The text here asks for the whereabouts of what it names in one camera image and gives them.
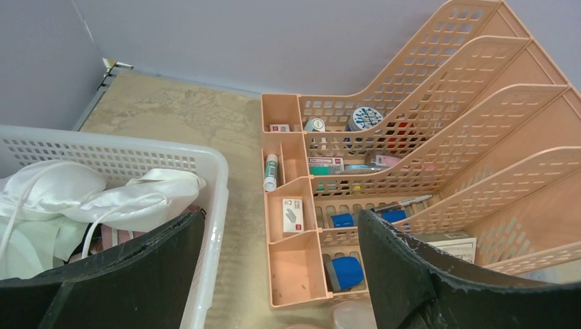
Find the round blue white tin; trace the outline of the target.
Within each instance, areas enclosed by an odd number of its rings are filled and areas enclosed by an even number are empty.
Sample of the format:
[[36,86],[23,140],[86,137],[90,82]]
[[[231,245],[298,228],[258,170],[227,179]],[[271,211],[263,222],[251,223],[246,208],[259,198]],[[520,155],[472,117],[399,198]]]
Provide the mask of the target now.
[[346,130],[359,132],[376,126],[384,119],[384,115],[374,108],[360,107],[354,110],[350,116]]

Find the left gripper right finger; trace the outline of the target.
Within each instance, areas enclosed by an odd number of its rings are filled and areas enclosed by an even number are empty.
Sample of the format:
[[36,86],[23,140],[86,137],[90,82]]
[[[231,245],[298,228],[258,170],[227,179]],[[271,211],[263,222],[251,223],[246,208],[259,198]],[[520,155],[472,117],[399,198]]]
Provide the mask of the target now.
[[378,328],[579,328],[580,284],[510,276],[445,253],[364,210],[360,251]]

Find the silver marker pen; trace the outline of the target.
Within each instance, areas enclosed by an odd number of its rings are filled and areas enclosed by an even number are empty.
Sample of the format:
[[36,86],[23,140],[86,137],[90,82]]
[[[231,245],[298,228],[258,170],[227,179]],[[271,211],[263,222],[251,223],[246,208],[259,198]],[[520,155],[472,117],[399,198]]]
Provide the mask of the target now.
[[371,210],[373,212],[382,214],[385,212],[389,212],[392,210],[397,210],[400,208],[405,208],[406,206],[410,206],[413,204],[418,204],[424,201],[427,201],[429,199],[431,199],[433,197],[433,195],[421,195],[421,196],[417,196],[417,197],[412,197],[410,199],[404,199],[404,200],[399,200],[396,202],[391,202],[383,207],[379,207],[379,208],[372,208]]

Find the small white capped bottle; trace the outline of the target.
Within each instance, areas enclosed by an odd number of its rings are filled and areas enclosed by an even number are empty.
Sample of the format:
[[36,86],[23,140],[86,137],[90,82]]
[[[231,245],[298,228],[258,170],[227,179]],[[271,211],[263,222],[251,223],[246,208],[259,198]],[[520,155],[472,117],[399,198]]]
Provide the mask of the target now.
[[304,130],[306,132],[324,132],[325,121],[320,118],[312,118],[305,124]]

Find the white staples box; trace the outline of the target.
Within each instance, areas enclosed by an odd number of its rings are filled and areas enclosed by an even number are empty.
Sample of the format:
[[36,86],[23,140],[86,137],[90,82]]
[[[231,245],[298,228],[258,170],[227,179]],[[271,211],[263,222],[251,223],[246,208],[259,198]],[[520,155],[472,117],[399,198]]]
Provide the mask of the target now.
[[288,236],[304,231],[303,202],[297,198],[282,200],[282,234]]

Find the orange file organizer rack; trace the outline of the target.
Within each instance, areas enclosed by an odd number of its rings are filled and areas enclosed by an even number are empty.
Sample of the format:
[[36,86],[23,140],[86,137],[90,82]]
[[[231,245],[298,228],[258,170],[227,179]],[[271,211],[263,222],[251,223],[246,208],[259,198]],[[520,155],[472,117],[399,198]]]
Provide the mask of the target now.
[[[355,109],[384,119],[346,130]],[[324,262],[360,250],[332,216],[433,195],[400,230],[464,231],[475,262],[517,275],[580,259],[580,93],[503,1],[448,1],[354,95],[263,94],[262,156],[270,305],[369,296],[330,290]],[[306,132],[312,118],[324,132]],[[304,231],[282,234],[282,200]]]

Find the white paper box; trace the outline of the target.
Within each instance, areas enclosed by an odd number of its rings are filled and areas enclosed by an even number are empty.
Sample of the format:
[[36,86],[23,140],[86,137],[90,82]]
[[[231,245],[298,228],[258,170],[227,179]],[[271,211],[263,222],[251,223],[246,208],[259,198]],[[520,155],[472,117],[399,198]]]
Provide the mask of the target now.
[[418,234],[415,238],[468,263],[475,261],[477,238],[466,232]]

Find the white plastic basket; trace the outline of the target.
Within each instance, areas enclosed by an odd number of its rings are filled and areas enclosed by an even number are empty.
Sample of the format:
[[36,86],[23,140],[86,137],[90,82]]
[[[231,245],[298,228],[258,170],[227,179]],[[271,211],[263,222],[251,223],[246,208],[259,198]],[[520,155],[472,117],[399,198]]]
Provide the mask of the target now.
[[83,163],[105,175],[108,185],[124,185],[152,168],[190,171],[207,185],[196,201],[206,212],[201,251],[181,328],[203,328],[212,306],[223,242],[229,191],[224,156],[210,147],[143,138],[34,127],[1,126],[1,176],[42,160]]

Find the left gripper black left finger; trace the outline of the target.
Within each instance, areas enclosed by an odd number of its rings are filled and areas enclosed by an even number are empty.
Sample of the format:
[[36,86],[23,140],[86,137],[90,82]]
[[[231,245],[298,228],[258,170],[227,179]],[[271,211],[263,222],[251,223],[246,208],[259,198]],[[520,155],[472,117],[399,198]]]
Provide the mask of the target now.
[[205,229],[185,212],[30,279],[1,281],[2,328],[179,328]]

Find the green white glue stick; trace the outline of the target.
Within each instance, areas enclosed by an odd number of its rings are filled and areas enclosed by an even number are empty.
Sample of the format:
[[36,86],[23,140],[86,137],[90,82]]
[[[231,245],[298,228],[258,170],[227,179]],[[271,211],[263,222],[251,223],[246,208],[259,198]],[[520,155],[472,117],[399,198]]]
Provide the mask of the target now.
[[269,154],[264,164],[263,188],[266,192],[273,192],[277,188],[278,157]]

